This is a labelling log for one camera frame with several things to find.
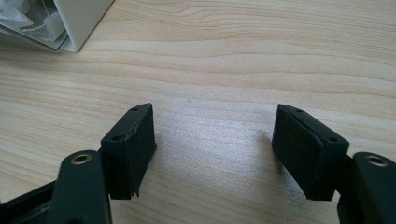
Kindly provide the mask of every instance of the wooden table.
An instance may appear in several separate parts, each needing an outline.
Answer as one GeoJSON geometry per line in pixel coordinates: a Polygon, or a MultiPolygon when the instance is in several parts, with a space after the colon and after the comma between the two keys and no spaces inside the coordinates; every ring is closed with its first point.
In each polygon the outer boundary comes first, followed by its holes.
{"type": "Polygon", "coordinates": [[[0,199],[153,103],[158,149],[120,223],[338,223],[271,148],[277,104],[396,161],[394,1],[116,0],[79,53],[0,35],[0,199]]]}

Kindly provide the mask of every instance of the white box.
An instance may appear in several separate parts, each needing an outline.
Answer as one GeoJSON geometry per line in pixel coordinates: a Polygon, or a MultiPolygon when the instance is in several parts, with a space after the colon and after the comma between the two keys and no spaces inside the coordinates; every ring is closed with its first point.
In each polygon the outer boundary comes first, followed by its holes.
{"type": "Polygon", "coordinates": [[[114,0],[54,0],[69,38],[60,49],[78,52],[114,0]]]}

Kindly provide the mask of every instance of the small screw hole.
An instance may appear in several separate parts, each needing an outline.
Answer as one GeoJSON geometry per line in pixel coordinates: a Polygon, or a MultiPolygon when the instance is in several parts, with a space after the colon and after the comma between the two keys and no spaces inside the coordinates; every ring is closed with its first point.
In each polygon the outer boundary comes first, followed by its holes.
{"type": "Polygon", "coordinates": [[[382,167],[388,166],[388,163],[387,163],[386,161],[384,161],[384,160],[382,160],[381,158],[378,158],[378,157],[376,157],[376,156],[366,156],[365,158],[366,158],[366,160],[367,160],[368,162],[370,162],[372,165],[382,166],[382,167]]]}
{"type": "Polygon", "coordinates": [[[114,136],[111,140],[118,142],[121,140],[121,138],[122,138],[121,136],[114,136]]]}
{"type": "Polygon", "coordinates": [[[338,142],[338,140],[336,138],[333,137],[329,137],[327,138],[330,142],[338,142]]]}
{"type": "Polygon", "coordinates": [[[75,158],[73,158],[71,160],[71,162],[75,165],[79,165],[79,164],[89,161],[91,159],[91,157],[92,156],[90,154],[77,155],[75,158]]]}

